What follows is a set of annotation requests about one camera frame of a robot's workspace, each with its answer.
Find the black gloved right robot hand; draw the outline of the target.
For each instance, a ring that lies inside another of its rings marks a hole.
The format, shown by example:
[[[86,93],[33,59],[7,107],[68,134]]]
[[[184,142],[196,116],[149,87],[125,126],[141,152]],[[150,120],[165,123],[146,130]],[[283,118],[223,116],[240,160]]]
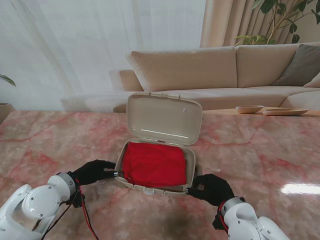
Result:
[[[192,187],[187,188],[187,194],[216,207],[235,197],[228,182],[212,173],[194,178]]]

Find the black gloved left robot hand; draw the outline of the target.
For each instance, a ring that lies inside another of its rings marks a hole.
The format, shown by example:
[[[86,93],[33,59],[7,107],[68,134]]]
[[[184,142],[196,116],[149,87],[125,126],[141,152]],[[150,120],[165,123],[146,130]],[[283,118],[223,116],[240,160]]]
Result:
[[[69,171],[68,174],[80,186],[84,186],[117,177],[119,173],[115,171],[115,167],[114,162],[96,159],[87,162],[73,172]]]

